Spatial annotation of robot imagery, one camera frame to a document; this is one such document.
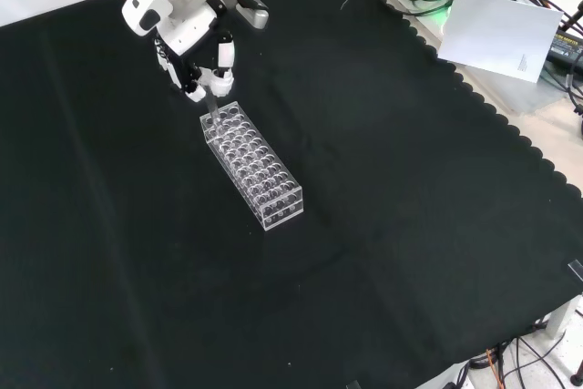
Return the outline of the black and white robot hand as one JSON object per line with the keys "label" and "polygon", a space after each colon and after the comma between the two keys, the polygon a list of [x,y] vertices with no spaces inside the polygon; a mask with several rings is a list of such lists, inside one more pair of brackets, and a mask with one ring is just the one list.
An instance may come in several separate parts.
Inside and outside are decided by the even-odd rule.
{"label": "black and white robot hand", "polygon": [[[226,97],[232,89],[235,43],[232,34],[215,32],[218,18],[226,11],[220,0],[208,0],[183,19],[173,19],[169,0],[126,0],[122,15],[138,36],[153,35],[160,67],[173,86],[194,102],[205,97]],[[188,60],[197,47],[217,41],[216,66],[198,67]]]}

